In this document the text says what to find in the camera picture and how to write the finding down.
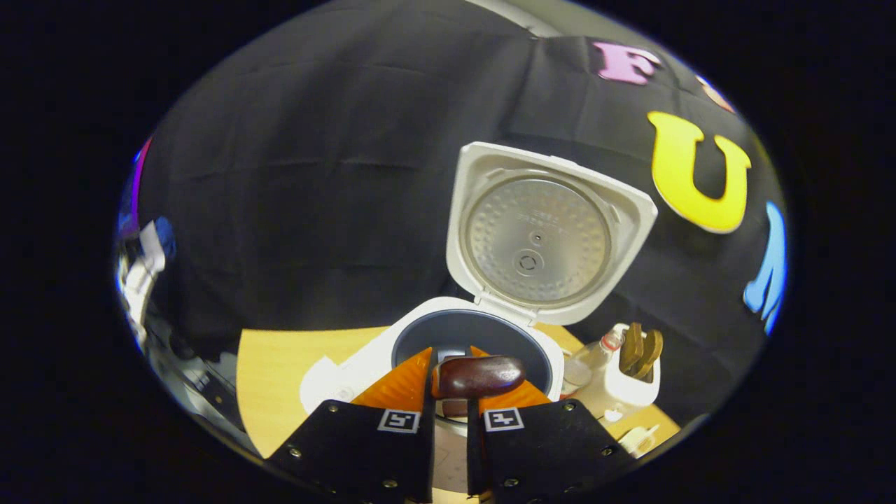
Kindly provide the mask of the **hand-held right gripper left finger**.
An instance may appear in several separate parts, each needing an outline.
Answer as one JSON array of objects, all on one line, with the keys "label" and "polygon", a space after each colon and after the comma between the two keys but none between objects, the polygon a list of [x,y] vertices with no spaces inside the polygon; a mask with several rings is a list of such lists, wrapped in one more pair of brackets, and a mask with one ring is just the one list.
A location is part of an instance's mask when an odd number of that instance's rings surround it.
[{"label": "hand-held right gripper left finger", "polygon": [[407,358],[358,398],[321,402],[267,459],[267,469],[324,504],[430,504],[432,352]]}]

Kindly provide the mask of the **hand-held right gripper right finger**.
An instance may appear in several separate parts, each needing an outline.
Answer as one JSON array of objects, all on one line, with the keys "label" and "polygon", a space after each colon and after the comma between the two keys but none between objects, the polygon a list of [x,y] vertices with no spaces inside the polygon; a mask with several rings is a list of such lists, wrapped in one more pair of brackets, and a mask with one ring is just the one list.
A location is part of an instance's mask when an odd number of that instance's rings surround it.
[{"label": "hand-held right gripper right finger", "polygon": [[637,466],[582,402],[550,401],[529,381],[468,413],[468,491],[480,504],[596,504]]}]

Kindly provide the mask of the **dark wooden spoon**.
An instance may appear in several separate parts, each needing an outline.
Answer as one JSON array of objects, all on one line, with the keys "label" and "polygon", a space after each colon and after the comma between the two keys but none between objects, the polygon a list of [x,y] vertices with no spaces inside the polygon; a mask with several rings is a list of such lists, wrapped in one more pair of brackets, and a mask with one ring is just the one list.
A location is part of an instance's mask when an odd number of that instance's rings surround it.
[{"label": "dark wooden spoon", "polygon": [[482,400],[511,393],[527,379],[522,361],[505,355],[451,356],[435,364],[430,376],[435,414],[452,422],[461,415],[480,416]]}]

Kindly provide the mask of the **white rice cooker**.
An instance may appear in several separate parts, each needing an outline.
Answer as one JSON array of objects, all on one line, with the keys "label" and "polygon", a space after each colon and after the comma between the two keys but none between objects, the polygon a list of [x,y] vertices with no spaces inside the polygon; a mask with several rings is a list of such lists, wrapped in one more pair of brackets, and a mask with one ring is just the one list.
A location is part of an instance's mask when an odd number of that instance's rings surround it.
[{"label": "white rice cooker", "polygon": [[561,396],[564,355],[538,323],[568,326],[601,305],[638,255],[658,217],[646,192],[562,157],[474,141],[461,147],[450,207],[446,265],[472,300],[423,301],[343,363],[322,357],[300,383],[300,404],[349,402],[414,351],[400,351],[413,323],[436,318],[438,358],[473,344],[450,330],[448,315],[495,322],[479,348],[531,344],[528,380],[549,399]]}]

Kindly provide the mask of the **clear water bottle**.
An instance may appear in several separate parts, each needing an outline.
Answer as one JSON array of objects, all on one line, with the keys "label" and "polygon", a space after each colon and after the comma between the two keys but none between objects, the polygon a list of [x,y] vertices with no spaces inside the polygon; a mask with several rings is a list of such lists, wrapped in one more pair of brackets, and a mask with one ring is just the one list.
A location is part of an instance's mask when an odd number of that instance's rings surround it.
[{"label": "clear water bottle", "polygon": [[569,398],[583,386],[589,385],[593,379],[601,376],[602,369],[608,366],[624,342],[623,332],[611,330],[598,341],[590,342],[570,355],[564,363],[560,398]]}]

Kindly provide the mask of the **white divided grain tray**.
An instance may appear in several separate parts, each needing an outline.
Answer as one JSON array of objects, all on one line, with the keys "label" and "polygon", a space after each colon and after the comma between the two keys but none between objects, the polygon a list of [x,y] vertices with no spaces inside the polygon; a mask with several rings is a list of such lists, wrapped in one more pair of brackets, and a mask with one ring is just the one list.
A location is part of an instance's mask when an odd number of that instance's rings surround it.
[{"label": "white divided grain tray", "polygon": [[656,424],[649,428],[643,426],[631,428],[619,438],[618,444],[634,459],[639,459],[658,445],[656,433],[659,427],[659,424]]}]

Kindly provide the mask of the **white toaster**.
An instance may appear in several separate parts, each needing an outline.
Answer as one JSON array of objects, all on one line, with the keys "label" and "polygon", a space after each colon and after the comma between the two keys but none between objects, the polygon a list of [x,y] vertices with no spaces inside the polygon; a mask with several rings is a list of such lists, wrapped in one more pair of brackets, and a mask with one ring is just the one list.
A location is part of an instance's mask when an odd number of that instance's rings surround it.
[{"label": "white toaster", "polygon": [[658,398],[662,382],[662,358],[656,361],[647,381],[634,379],[619,371],[619,350],[602,374],[575,393],[576,398],[596,418],[616,422],[650,406]]}]

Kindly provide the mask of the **brown toast slice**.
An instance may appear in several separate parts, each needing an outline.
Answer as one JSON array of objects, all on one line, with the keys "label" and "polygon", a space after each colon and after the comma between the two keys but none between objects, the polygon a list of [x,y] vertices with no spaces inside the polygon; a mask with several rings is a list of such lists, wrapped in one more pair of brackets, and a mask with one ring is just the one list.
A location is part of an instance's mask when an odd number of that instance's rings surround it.
[{"label": "brown toast slice", "polygon": [[633,371],[643,357],[644,339],[641,335],[641,324],[631,322],[624,332],[624,342],[619,350],[619,371],[626,376],[634,376]]},{"label": "brown toast slice", "polygon": [[636,364],[631,367],[631,376],[634,379],[647,381],[648,377],[652,376],[654,364],[662,354],[664,338],[662,332],[653,329],[647,332],[643,341],[643,352]]}]

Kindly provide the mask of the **white blurred equipment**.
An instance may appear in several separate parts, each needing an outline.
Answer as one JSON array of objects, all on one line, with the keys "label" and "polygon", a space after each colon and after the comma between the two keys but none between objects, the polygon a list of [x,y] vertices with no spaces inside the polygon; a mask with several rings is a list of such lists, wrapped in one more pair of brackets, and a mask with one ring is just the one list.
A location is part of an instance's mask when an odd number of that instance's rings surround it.
[{"label": "white blurred equipment", "polygon": [[151,293],[177,254],[175,229],[167,217],[152,220],[120,243],[116,253],[116,290],[136,346],[144,351],[148,339],[146,314]]}]

